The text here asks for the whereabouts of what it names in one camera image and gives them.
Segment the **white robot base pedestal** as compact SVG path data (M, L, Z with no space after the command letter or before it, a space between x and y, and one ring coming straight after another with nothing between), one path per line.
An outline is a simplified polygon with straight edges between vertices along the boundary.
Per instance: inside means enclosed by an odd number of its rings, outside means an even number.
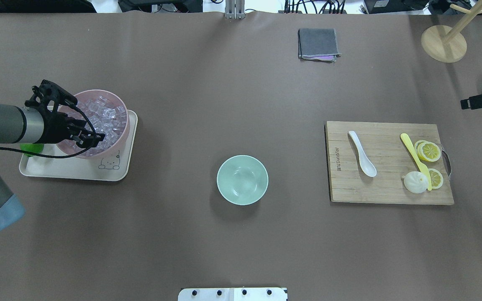
M186 288L180 290L178 301L287 301L286 288L280 287L231 287Z

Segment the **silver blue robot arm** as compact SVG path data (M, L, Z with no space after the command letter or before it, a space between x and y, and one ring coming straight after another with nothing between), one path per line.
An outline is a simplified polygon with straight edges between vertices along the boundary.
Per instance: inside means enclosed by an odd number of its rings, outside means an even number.
M5 148L4 144L56 144L70 140L83 153L103 141L105 135L95 130L76 102L67 100L62 105L75 110L82 118L72 118L59 111L59 103L51 99L38 101L32 97L25 102L23 108L0 104L0 151L40 157L39 152ZM21 201L0 176L0 231L21 219L24 214L25 208Z

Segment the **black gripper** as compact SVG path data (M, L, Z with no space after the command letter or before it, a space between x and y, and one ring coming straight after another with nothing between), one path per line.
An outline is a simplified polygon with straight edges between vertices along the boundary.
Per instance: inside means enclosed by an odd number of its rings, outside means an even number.
M42 114L44 129L40 137L41 144L56 144L65 140L74 140L79 148L95 148L105 139L104 133L96 133L95 128L86 120L69 117L63 112L47 111Z

